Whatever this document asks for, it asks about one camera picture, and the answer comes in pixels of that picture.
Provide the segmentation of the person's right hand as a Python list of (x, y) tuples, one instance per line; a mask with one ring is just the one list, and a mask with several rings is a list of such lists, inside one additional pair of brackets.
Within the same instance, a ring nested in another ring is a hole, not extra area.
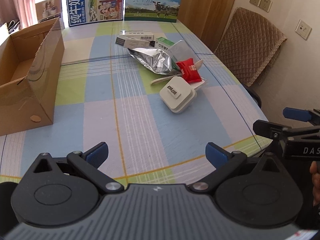
[(318, 172), (317, 163), (312, 162), (310, 166), (310, 173), (312, 174), (312, 194), (313, 194), (313, 206), (316, 206), (320, 202), (320, 176)]

